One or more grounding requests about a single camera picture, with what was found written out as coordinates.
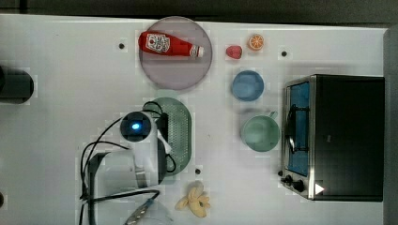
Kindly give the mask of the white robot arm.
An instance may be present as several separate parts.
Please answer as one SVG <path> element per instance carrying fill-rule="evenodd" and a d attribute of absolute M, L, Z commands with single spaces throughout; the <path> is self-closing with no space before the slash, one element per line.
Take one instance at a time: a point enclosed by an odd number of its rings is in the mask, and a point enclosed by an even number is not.
<path fill-rule="evenodd" d="M 167 174 L 167 142 L 147 112 L 130 112 L 120 122 L 120 134 L 132 150 L 138 188 L 159 185 Z"/>

